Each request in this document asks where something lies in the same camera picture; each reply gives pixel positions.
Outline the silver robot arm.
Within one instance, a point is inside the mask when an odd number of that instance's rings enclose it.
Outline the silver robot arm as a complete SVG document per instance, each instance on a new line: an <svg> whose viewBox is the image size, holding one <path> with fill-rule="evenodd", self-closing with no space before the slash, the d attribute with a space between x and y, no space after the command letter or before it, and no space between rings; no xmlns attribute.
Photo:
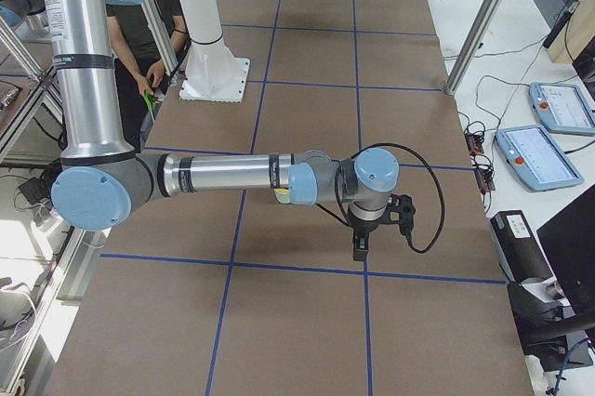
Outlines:
<svg viewBox="0 0 595 396"><path fill-rule="evenodd" d="M366 259L369 235L379 225L412 232L412 201L394 193L398 162L380 148L339 162L317 150L185 158L136 153L123 133L106 6L142 1L45 0L67 134L51 200L64 219L101 231L156 199L271 188L287 190L294 205L342 205L357 261Z"/></svg>

